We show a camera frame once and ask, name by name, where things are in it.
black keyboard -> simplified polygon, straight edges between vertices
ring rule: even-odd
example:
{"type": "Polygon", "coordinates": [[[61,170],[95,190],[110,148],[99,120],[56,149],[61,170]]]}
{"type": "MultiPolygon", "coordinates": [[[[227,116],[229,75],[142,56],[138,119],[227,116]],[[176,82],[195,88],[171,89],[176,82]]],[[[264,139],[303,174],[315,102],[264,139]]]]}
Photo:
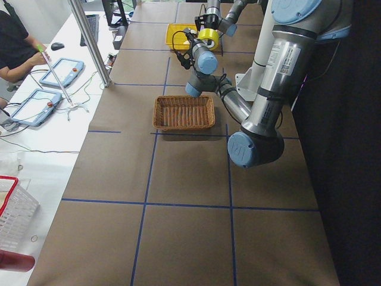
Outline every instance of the black keyboard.
{"type": "MultiPolygon", "coordinates": [[[[93,34],[94,40],[98,42],[98,32],[99,32],[99,15],[86,15],[88,20],[91,34],[93,34]]],[[[83,35],[81,35],[81,41],[79,43],[80,46],[86,46],[85,39],[83,35]]]]}

person's hand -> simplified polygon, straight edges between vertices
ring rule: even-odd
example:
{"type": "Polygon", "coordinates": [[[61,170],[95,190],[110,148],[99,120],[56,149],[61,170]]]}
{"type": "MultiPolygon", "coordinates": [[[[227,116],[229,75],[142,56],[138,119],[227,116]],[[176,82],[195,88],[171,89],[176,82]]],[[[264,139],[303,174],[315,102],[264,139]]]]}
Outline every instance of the person's hand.
{"type": "Polygon", "coordinates": [[[40,52],[34,54],[33,57],[29,58],[29,63],[32,65],[32,66],[37,66],[39,64],[46,64],[46,61],[44,59],[44,57],[42,56],[42,54],[40,52]]]}

computer mouse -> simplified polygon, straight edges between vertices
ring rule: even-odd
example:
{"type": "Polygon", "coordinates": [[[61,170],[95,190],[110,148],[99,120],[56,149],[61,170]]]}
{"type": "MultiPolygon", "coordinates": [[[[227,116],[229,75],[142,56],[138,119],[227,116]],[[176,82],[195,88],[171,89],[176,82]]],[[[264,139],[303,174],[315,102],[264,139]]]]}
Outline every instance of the computer mouse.
{"type": "Polygon", "coordinates": [[[63,43],[52,43],[52,45],[50,46],[50,48],[52,49],[52,51],[56,51],[58,49],[62,49],[62,48],[65,48],[65,45],[63,43]]]}

black shirt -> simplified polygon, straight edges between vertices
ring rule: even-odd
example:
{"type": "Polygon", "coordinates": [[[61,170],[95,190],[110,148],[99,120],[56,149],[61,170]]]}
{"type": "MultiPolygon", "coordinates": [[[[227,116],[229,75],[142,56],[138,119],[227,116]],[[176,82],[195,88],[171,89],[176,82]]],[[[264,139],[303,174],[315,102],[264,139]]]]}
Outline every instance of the black shirt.
{"type": "Polygon", "coordinates": [[[37,53],[24,41],[28,35],[24,27],[20,27],[11,16],[0,10],[0,69],[8,67],[12,70],[37,53]]]}

red cup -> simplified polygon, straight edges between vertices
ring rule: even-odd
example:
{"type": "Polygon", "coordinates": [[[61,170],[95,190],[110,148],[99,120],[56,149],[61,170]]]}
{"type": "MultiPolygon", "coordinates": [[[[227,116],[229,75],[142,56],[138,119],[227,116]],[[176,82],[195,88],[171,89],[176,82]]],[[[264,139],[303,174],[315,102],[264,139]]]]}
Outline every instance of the red cup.
{"type": "Polygon", "coordinates": [[[35,258],[30,255],[0,249],[0,269],[27,272],[35,265],[35,258]]]}

